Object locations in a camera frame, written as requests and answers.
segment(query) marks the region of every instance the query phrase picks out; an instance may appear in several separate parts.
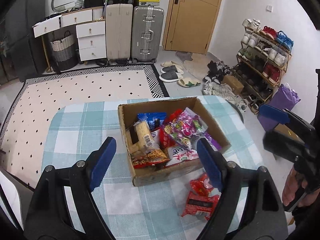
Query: plaid tablecloth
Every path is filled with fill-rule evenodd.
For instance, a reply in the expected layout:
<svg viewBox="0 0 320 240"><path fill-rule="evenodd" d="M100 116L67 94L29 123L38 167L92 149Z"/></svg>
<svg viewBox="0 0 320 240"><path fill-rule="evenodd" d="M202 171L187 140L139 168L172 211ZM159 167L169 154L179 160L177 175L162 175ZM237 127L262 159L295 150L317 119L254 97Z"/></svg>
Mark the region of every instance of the plaid tablecloth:
<svg viewBox="0 0 320 240"><path fill-rule="evenodd" d="M220 97L198 98L231 143L231 148L224 154L225 158L248 169L257 169L263 165L261 155L238 113ZM191 215L180 215L190 190L189 181L200 176L202 170L144 187L133 187L131 182L117 107L120 104L153 100L156 99L94 102L61 109L52 119L49 128L42 171L49 164L58 169L71 167L78 160L85 160L111 136L116 139L117 151L103 183L92 195L115 238L193 240L203 229L205 220ZM76 229L83 231L71 189L66 187L65 191L73 223ZM229 231L235 230L239 225L246 194L247 189L244 188Z"/></svg>

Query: purple bag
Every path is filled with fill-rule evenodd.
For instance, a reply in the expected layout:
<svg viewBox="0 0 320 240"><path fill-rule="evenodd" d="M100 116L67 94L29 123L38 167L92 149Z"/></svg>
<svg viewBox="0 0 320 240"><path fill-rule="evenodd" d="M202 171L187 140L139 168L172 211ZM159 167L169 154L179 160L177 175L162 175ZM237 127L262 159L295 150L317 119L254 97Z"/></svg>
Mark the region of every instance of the purple bag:
<svg viewBox="0 0 320 240"><path fill-rule="evenodd" d="M291 88L288 84L286 84L286 85L281 84L277 93L275 93L275 95L270 100L268 105L273 106L275 108L278 108L280 110L288 109L289 111L291 111L292 108L300 100L301 99L298 97L298 94L296 92L294 92L293 90L291 90ZM273 121L269 118L266 118L262 115L258 115L258 120L261 123L261 125L265 131L272 130L273 128L275 128L279 124L278 122Z"/></svg>

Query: human hand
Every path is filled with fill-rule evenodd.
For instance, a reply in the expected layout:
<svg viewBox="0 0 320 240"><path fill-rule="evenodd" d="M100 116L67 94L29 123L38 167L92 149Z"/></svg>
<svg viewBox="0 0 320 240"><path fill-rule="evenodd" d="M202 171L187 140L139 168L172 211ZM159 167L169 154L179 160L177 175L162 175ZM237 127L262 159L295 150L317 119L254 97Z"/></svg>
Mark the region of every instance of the human hand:
<svg viewBox="0 0 320 240"><path fill-rule="evenodd" d="M297 171L292 167L287 180L284 185L284 189L282 192L282 203L287 206L291 201L295 198L295 193L299 188L298 181L296 179ZM303 188L306 188L308 185L308 182L304 179L301 183L301 186ZM304 207L304 206L310 206L314 201L316 201L318 195L319 195L320 189L316 190L315 192L306 195L299 203L298 207Z"/></svg>

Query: blue snack package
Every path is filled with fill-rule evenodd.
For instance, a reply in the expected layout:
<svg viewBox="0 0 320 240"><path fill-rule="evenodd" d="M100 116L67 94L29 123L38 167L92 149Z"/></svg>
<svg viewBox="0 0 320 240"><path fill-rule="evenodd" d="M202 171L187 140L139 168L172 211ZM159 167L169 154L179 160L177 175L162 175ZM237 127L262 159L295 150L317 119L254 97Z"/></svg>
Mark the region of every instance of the blue snack package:
<svg viewBox="0 0 320 240"><path fill-rule="evenodd" d="M165 112L155 113L139 113L137 114L139 120L147 121L150 131L162 125L164 119L167 117Z"/></svg>

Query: silver suitcase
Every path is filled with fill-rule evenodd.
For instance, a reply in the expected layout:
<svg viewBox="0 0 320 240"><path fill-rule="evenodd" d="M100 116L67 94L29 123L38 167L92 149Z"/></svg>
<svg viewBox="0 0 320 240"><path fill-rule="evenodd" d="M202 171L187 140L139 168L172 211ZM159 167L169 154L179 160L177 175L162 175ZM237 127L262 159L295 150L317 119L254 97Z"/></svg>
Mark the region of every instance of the silver suitcase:
<svg viewBox="0 0 320 240"><path fill-rule="evenodd" d="M156 62L160 46L164 11L153 6L133 9L131 57L135 61Z"/></svg>
<svg viewBox="0 0 320 240"><path fill-rule="evenodd" d="M106 46L108 60L130 59L132 4L106 7Z"/></svg>

